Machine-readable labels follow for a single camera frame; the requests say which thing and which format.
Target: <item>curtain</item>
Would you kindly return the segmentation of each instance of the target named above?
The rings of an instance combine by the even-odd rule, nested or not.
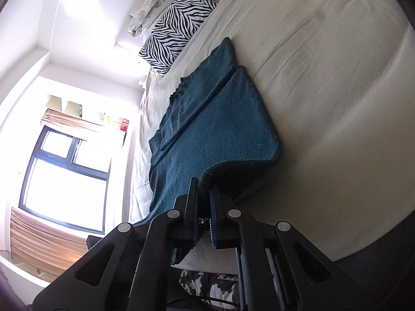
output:
[[[12,208],[12,255],[54,275],[61,275],[87,251],[84,238],[54,229]]]
[[[51,109],[46,110],[41,123],[51,129],[86,141],[98,140],[119,144],[124,138],[124,132],[120,130],[90,123]]]

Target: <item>crumpled white fabric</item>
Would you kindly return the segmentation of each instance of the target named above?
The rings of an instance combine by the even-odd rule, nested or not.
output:
[[[161,14],[167,9],[173,0],[146,0],[138,10],[128,26],[128,34],[131,37],[140,37],[152,29]]]

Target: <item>folded blanket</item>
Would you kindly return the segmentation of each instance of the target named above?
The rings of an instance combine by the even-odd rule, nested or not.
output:
[[[139,224],[172,209],[192,177],[200,179],[199,214],[208,217],[212,182],[236,197],[277,162],[278,134],[229,38],[181,79],[149,145],[154,197]]]

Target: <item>zebra print pillow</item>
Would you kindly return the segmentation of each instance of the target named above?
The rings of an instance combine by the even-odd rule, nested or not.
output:
[[[139,55],[165,75],[215,7],[212,0],[174,0],[154,25]]]

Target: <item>bed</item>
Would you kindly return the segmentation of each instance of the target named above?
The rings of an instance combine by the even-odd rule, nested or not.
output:
[[[170,71],[147,79],[130,222],[149,213],[148,141],[169,96],[225,37],[284,146],[279,164],[237,198],[238,207],[266,223],[290,221],[332,260],[410,215],[415,32],[397,0],[214,1]],[[235,273],[233,252],[213,252],[202,240],[182,268]]]

